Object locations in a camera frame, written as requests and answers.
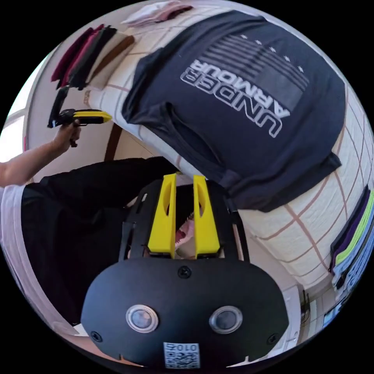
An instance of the purple shirt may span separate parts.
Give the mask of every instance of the purple shirt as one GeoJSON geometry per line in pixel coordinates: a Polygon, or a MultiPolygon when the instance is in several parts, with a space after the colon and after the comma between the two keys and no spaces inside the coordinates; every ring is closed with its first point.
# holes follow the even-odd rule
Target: purple shirt
{"type": "Polygon", "coordinates": [[[362,205],[361,207],[361,210],[359,212],[359,214],[357,215],[356,219],[352,222],[352,225],[349,229],[349,231],[347,232],[347,235],[344,239],[344,241],[341,243],[341,245],[337,248],[337,250],[334,252],[334,255],[333,255],[333,258],[332,258],[332,269],[334,268],[335,266],[335,261],[336,261],[336,256],[343,252],[344,250],[347,249],[349,243],[351,242],[352,238],[353,238],[353,235],[355,234],[356,232],[356,229],[358,227],[358,224],[360,223],[361,221],[361,218],[365,212],[365,209],[367,207],[367,203],[369,201],[369,196],[370,196],[370,193],[367,194],[367,196],[365,197],[365,201],[364,201],[364,204],[362,205]]]}

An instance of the screw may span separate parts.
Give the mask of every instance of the screw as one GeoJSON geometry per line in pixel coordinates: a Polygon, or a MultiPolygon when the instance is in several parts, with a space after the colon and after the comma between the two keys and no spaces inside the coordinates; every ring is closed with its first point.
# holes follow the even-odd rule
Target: screw
{"type": "Polygon", "coordinates": [[[178,269],[178,276],[182,279],[188,279],[191,276],[192,272],[188,266],[181,266],[178,269]]]}
{"type": "Polygon", "coordinates": [[[100,336],[100,334],[98,334],[96,331],[92,331],[91,332],[91,338],[96,341],[97,343],[101,343],[102,342],[102,337],[100,336]]]}
{"type": "Polygon", "coordinates": [[[268,340],[267,340],[267,344],[273,344],[275,341],[276,341],[276,339],[278,338],[278,334],[277,333],[275,333],[275,334],[273,334],[273,335],[270,335],[270,337],[268,337],[268,340]]]}

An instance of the fisheye lens view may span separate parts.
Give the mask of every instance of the fisheye lens view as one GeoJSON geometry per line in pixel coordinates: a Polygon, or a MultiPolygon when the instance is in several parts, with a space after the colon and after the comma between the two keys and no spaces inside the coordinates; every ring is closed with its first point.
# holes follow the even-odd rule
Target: fisheye lens view
{"type": "Polygon", "coordinates": [[[134,3],[57,45],[15,98],[2,254],[41,321],[103,365],[235,371],[350,303],[373,156],[353,87],[287,23],[134,3]]]}

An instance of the handheld tool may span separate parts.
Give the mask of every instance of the handheld tool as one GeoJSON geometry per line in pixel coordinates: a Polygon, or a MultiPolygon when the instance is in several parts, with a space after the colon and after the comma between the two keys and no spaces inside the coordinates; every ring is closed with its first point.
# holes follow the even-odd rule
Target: handheld tool
{"type": "MultiPolygon", "coordinates": [[[[68,92],[68,86],[63,87],[58,91],[49,116],[49,128],[70,124],[73,123],[74,120],[79,121],[79,124],[74,124],[75,126],[87,126],[89,123],[104,123],[112,119],[111,115],[97,109],[65,109],[61,111],[68,92]]],[[[77,146],[73,140],[70,141],[70,144],[72,147],[77,146]]]]}
{"type": "Polygon", "coordinates": [[[176,174],[166,175],[141,191],[123,224],[118,262],[88,289],[81,323],[112,358],[219,369],[264,357],[288,327],[282,292],[250,263],[225,190],[202,176],[193,190],[195,261],[174,259],[176,174]]]}

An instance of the yellow bracket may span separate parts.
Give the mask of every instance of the yellow bracket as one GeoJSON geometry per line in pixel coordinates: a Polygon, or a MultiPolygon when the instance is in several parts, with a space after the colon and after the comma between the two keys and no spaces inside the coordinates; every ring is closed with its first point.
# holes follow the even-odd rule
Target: yellow bracket
{"type": "Polygon", "coordinates": [[[175,253],[176,174],[164,176],[148,248],[151,253],[175,253]]]}
{"type": "Polygon", "coordinates": [[[195,258],[219,251],[217,229],[205,177],[194,175],[195,258]]]}

